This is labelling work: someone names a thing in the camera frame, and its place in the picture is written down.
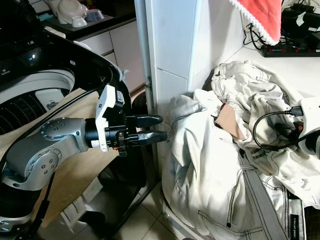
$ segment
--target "white jacket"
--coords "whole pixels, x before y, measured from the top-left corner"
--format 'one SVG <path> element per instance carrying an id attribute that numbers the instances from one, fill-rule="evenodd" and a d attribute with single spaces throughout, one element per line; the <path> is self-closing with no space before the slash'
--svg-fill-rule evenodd
<path id="1" fill-rule="evenodd" d="M 229 74 L 228 70 L 234 69 L 233 66 L 236 66 L 237 70 Z M 250 72 L 246 72 L 248 66 L 258 70 L 258 79 L 257 74 L 250 75 Z M 238 85 L 238 74 L 242 74 L 239 76 L 239 79 L 243 80 L 242 86 Z M 312 173 L 314 178 L 319 177 L 319 160 L 305 156 L 305 165 L 302 164 L 299 150 L 286 149 L 282 151 L 284 158 L 280 159 L 281 154 L 277 158 L 279 161 L 274 164 L 278 165 L 275 171 L 274 165 L 268 163 L 274 161 L 273 157 L 268 160 L 268 156 L 263 156 L 260 162 L 259 158 L 254 158 L 256 155 L 252 157 L 249 154 L 249 162 L 246 154 L 243 151 L 241 154 L 240 150 L 242 148 L 246 153 L 252 152 L 254 145 L 250 126 L 253 126 L 254 119 L 265 114 L 266 106 L 271 112 L 286 110 L 283 108 L 288 106 L 282 102 L 279 85 L 272 83 L 273 86 L 258 86 L 253 83 L 264 80 L 264 75 L 264 83 L 269 83 L 271 76 L 275 75 L 257 65 L 251 65 L 250 62 L 222 64 L 215 70 L 214 75 L 212 88 L 214 92 L 221 90 L 218 92 L 219 98 L 213 91 L 197 89 L 193 99 L 178 96 L 171 100 L 172 132 L 169 140 L 172 148 L 162 172 L 162 188 L 172 211 L 202 235 L 210 235 L 217 240 L 305 239 L 304 203 L 296 196 L 307 196 L 309 202 L 310 196 L 316 197 L 319 194 L 319 191 L 309 187 L 307 182 L 305 186 L 299 182 L 302 177 L 312 182 L 309 173 Z M 216 84 L 215 77 L 219 77 L 219 84 Z M 285 96 L 290 98 L 288 103 L 299 100 L 300 95 L 295 95 L 294 89 L 285 88 L 282 80 L 277 84 L 283 84 L 282 89 L 286 89 Z M 294 91 L 294 96 L 291 96 L 291 90 Z M 268 91 L 275 94 L 271 100 L 268 98 Z M 279 103 L 281 107 L 268 108 L 274 106 L 270 101 Z M 214 117 L 219 115 L 223 102 L 234 104 L 238 124 L 247 138 L 245 141 L 234 144 L 228 132 L 215 126 Z M 273 121 L 283 119 L 291 123 L 293 121 L 286 117 Z M 263 122 L 259 125 L 261 132 L 258 136 L 265 143 L 269 138 L 261 133 L 268 127 Z M 289 164 L 292 162 L 302 169 L 295 169 L 297 165 L 293 165 L 289 171 Z M 295 181 L 295 174 L 299 177 L 298 181 Z M 311 203 L 318 204 L 318 201 L 319 198 Z"/>

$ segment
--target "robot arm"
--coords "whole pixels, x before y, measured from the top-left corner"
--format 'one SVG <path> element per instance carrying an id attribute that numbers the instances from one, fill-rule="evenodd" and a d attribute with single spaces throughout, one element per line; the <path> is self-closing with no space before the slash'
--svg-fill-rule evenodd
<path id="1" fill-rule="evenodd" d="M 104 152 L 114 148 L 124 157 L 127 146 L 167 139 L 161 131 L 129 132 L 128 126 L 150 127 L 163 119 L 157 115 L 124 116 L 123 104 L 122 93 L 106 85 L 97 103 L 96 119 L 51 120 L 9 149 L 1 175 L 0 234 L 30 220 L 41 189 L 68 157 L 94 147 Z"/>

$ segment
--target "pocket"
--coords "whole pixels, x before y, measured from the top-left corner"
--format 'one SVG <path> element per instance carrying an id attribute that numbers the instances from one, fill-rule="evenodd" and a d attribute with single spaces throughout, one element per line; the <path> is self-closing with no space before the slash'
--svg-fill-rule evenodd
<path id="1" fill-rule="evenodd" d="M 228 215 L 227 215 L 227 219 L 226 219 L 226 226 L 228 228 L 231 228 L 231 226 L 232 226 L 232 215 L 234 212 L 236 193 L 240 187 L 239 182 L 240 182 L 240 178 L 241 178 L 242 174 L 243 174 L 243 170 L 239 169 L 238 174 L 237 174 L 237 178 L 236 178 L 236 184 L 232 189 L 231 198 L 230 198 L 229 207 L 228 207 Z"/>

